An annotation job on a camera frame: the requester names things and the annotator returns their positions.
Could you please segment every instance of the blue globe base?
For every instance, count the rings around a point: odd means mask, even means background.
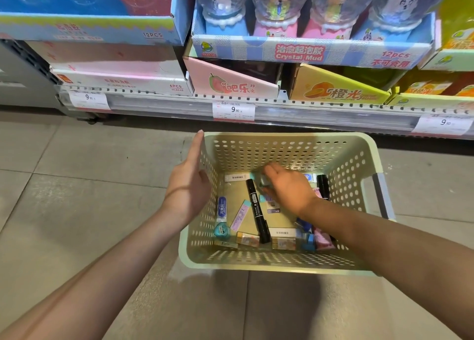
[[[238,35],[248,36],[247,24],[245,18],[236,22],[234,25],[227,25],[224,29],[220,26],[212,25],[206,21],[206,34],[207,35]]]
[[[359,30],[353,36],[351,36],[351,39],[404,43],[407,41],[411,32],[411,30],[402,33],[383,30],[374,25],[374,22],[372,20],[367,19],[364,24],[362,24],[362,26],[359,28]]]

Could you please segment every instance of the person's left hand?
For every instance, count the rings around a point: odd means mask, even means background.
[[[184,228],[204,208],[210,198],[211,184],[204,170],[199,170],[201,143],[204,132],[199,130],[194,136],[184,162],[176,165],[164,196],[162,209],[176,215],[176,221]]]

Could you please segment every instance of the pink globe base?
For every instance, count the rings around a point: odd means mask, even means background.
[[[301,37],[313,39],[349,39],[351,31],[352,27],[340,30],[327,29],[323,34],[321,25],[319,25],[315,20],[310,19]]]
[[[258,21],[255,23],[254,36],[266,36],[266,37],[288,37],[295,38],[296,32],[298,31],[298,22],[295,24],[288,25],[286,29],[267,27],[260,24]]]

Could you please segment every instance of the green perforated basket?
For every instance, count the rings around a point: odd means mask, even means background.
[[[382,216],[394,220],[373,139],[363,133],[206,133],[201,167],[212,183],[212,195],[203,211],[180,236],[179,256],[191,268],[286,271],[315,274],[372,275],[350,249],[320,252],[268,248],[237,249],[214,245],[217,196],[226,173],[259,171],[268,162],[303,172],[328,176],[331,201],[366,211],[362,180],[372,178]],[[228,199],[238,206],[243,199]]]

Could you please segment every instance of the hand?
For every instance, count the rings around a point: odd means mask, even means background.
[[[171,172],[161,206],[176,215],[176,221],[182,222],[182,228],[199,214],[210,198],[209,178],[204,170],[199,170],[202,139],[204,132],[199,130],[191,143],[188,157]]]
[[[268,163],[263,173],[274,187],[264,187],[264,191],[298,217],[302,217],[311,202],[319,199],[308,179],[300,172],[285,169],[278,163]]]

